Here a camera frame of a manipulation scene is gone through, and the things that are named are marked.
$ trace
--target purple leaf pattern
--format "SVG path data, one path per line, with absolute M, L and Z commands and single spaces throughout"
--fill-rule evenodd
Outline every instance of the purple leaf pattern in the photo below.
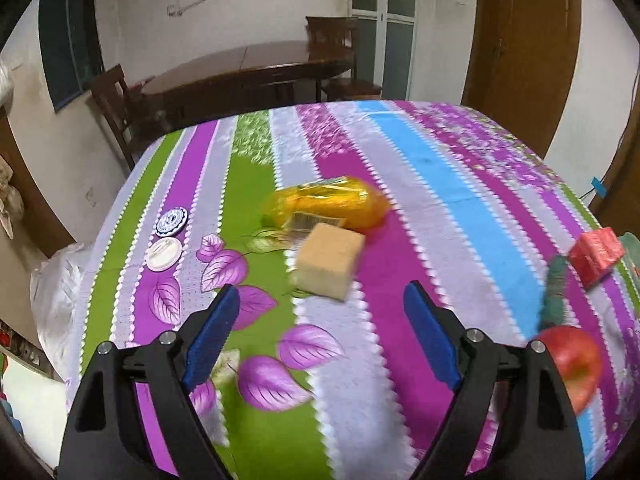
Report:
M 249 357 L 238 370 L 238 391 L 257 410 L 284 412 L 311 399 L 284 365 L 266 355 Z
M 277 304 L 277 301 L 259 286 L 241 285 L 238 287 L 238 295 L 240 296 L 240 313 L 232 330 L 242 330 L 248 327 Z
M 223 242 L 222 238 L 220 238 L 215 233 L 203 236 L 200 243 L 200 248 L 196 251 L 196 258 L 201 262 L 208 264 L 211 260 L 213 260 L 213 257 L 223 249 L 224 246 L 225 243 Z
M 200 281 L 200 291 L 209 292 L 225 283 L 239 285 L 244 280 L 247 264 L 244 256 L 232 249 L 223 249 L 205 267 Z
M 216 402 L 216 391 L 210 381 L 204 381 L 199 384 L 189 394 L 189 399 L 193 404 L 193 409 L 196 410 L 198 416 L 207 415 Z
M 278 358 L 292 370 L 307 370 L 344 355 L 334 336 L 311 324 L 287 330 L 278 341 L 276 350 Z
M 156 283 L 149 294 L 149 309 L 163 323 L 180 323 L 180 284 L 173 276 Z

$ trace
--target blue gripper pad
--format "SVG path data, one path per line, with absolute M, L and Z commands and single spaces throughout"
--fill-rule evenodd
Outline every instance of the blue gripper pad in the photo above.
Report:
M 182 385 L 188 392 L 207 380 L 213 365 L 220 355 L 226 338 L 236 322 L 240 309 L 240 296 L 235 287 L 230 287 L 218 301 L 218 306 L 204 322 L 198 335 L 187 350 L 187 359 L 182 375 Z
M 431 365 L 433 375 L 450 390 L 456 390 L 462 377 L 458 371 L 455 347 L 413 283 L 405 287 L 403 300 L 404 313 Z

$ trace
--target green stripe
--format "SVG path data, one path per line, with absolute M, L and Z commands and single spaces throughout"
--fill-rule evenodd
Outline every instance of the green stripe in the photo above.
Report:
M 238 118 L 226 180 L 221 238 L 225 247 L 248 253 L 246 236 L 261 225 L 262 204 L 275 190 L 268 112 Z M 226 348 L 238 348 L 241 359 L 275 357 L 282 333 L 295 314 L 282 251 L 245 254 L 249 272 L 243 285 L 259 286 L 278 301 L 276 307 L 244 330 L 232 332 Z M 309 388 L 306 372 L 292 372 Z M 285 412 L 263 412 L 242 400 L 236 383 L 222 386 L 229 452 L 242 480 L 331 478 L 315 410 L 309 402 Z
M 578 213 L 580 213 L 580 216 L 584 219 L 585 222 L 587 222 L 589 227 L 591 227 L 591 229 L 599 229 L 600 225 L 598 224 L 596 219 L 593 217 L 591 212 L 586 208 L 582 200 L 580 200 L 575 195 L 575 193 L 571 190 L 571 188 L 569 188 L 569 186 L 567 186 L 567 184 L 563 182 L 562 184 L 560 184 L 560 189 L 562 190 L 562 193 L 564 194 L 564 196 L 569 200 L 569 202 L 571 202 L 571 204 L 578 210 Z M 626 293 L 631 298 L 631 303 L 634 306 L 634 310 L 636 311 L 636 314 L 640 316 L 640 298 L 638 298 L 638 291 L 636 290 L 636 286 L 634 285 L 634 282 L 631 279 L 631 276 L 629 275 L 628 270 L 623 265 L 622 260 L 620 260 L 616 264 L 616 269 L 618 270 L 618 272 L 620 273 L 620 276 L 622 276 L 622 279 L 625 282 Z
M 164 137 L 144 173 L 140 176 L 136 189 L 115 228 L 109 248 L 104 255 L 104 261 L 95 279 L 91 303 L 87 307 L 89 317 L 86 321 L 84 351 L 82 353 L 83 373 L 94 354 L 95 347 L 109 338 L 120 270 L 125 265 L 127 253 L 129 253 L 138 221 L 146 203 L 172 149 L 180 139 L 181 133 L 180 130 Z

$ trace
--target red block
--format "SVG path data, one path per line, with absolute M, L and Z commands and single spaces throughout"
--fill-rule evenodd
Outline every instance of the red block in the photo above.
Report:
M 582 286 L 589 288 L 598 282 L 625 254 L 611 227 L 582 233 L 569 250 L 567 258 L 578 272 Z

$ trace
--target white round object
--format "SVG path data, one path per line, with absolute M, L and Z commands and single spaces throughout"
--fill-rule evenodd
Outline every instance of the white round object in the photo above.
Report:
M 165 212 L 156 222 L 156 234 L 159 237 L 173 236 L 187 223 L 187 210 L 175 207 Z
M 175 264 L 182 254 L 178 238 L 160 238 L 146 250 L 146 266 L 153 272 L 162 272 Z

